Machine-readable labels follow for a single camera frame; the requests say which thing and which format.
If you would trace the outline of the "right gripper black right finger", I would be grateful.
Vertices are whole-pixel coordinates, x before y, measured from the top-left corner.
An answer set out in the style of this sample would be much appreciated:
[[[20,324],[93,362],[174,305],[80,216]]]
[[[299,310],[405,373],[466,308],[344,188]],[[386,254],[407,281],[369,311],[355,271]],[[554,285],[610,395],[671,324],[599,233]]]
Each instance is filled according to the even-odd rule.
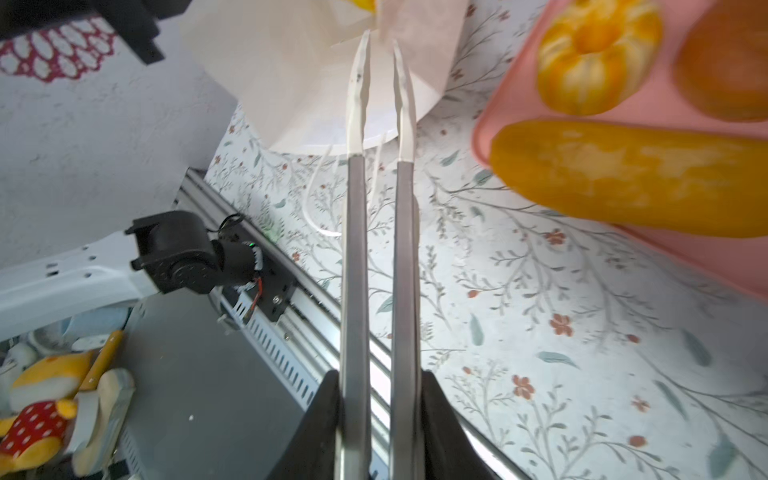
[[[421,372],[425,479],[492,480],[497,476],[470,444],[435,375]]]

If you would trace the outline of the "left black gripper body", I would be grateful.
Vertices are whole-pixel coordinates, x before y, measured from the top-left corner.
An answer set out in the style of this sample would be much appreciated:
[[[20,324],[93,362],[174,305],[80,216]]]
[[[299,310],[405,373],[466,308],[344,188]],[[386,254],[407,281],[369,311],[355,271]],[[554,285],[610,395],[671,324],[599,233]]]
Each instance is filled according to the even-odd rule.
[[[1,38],[100,18],[150,65],[164,59],[154,42],[157,22],[182,15],[189,5],[190,0],[1,0]]]

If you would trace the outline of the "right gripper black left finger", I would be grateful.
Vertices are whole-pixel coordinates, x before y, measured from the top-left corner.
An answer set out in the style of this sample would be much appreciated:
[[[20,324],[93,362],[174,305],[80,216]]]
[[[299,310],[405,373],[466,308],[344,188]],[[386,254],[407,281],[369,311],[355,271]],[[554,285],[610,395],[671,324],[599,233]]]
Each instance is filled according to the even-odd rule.
[[[331,370],[323,377],[295,434],[267,479],[333,479],[340,411],[339,372]]]

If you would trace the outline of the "white printed paper bag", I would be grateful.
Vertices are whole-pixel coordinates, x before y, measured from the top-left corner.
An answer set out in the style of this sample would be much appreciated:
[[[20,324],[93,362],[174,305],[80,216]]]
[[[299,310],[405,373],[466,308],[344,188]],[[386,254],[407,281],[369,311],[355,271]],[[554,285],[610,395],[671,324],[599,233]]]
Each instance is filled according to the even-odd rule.
[[[195,1],[186,48],[238,102],[208,181],[249,210],[295,207],[312,165],[347,153],[347,92],[364,32],[370,89],[364,148],[398,146],[393,48],[409,68],[416,117],[446,92],[463,29],[463,1]]]

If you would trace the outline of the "small yellow fake bread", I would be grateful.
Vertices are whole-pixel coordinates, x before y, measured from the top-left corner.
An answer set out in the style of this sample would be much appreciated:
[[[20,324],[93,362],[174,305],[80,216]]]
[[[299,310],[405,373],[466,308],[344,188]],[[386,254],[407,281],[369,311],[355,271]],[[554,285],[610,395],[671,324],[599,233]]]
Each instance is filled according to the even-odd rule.
[[[367,12],[374,13],[376,11],[375,0],[350,0],[350,1],[358,8],[363,9]]]

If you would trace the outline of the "long yellow fake baguette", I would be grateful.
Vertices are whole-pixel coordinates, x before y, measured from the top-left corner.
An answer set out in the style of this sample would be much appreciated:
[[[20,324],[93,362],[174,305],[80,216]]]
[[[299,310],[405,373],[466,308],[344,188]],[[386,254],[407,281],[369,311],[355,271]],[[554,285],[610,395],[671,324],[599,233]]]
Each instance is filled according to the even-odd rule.
[[[767,144],[703,132],[561,120],[504,127],[492,171],[561,214],[683,233],[767,233]]]

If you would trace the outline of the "round fake bread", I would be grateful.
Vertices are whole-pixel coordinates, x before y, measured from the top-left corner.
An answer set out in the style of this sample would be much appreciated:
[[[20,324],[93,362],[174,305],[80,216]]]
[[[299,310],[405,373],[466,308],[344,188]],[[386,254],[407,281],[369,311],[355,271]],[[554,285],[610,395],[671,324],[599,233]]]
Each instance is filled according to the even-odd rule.
[[[767,3],[716,1],[689,30],[672,68],[695,109],[727,122],[767,119]]]

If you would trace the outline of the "metal tongs with white tips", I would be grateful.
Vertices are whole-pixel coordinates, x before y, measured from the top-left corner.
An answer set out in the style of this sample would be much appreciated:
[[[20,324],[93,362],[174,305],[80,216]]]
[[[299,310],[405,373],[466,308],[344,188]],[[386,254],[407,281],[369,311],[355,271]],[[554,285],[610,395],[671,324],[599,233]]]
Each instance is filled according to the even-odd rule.
[[[418,205],[413,191],[416,159],[416,110],[411,75],[400,47],[393,48],[394,108],[398,155],[393,202],[393,260],[390,306],[390,401],[388,471],[392,479],[425,476],[421,425],[420,278]],[[342,398],[338,429],[339,479],[368,474],[372,455],[370,326],[368,278],[381,266],[368,263],[367,192],[364,127],[370,89],[370,34],[361,36],[347,92],[347,200],[343,225],[341,351]]]

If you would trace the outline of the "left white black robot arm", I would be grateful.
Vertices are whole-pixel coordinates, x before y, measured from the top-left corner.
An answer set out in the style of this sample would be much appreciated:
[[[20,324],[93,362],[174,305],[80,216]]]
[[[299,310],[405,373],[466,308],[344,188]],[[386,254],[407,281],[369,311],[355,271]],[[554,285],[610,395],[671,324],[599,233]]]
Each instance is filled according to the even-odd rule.
[[[154,43],[158,21],[183,14],[186,1],[4,1],[1,37],[100,15],[138,58],[163,55]],[[1,272],[1,338],[8,340],[84,312],[188,289],[208,294],[221,286],[255,282],[263,268],[253,242],[225,238],[243,216],[226,217],[217,230],[187,211],[133,221],[125,231],[47,259]]]

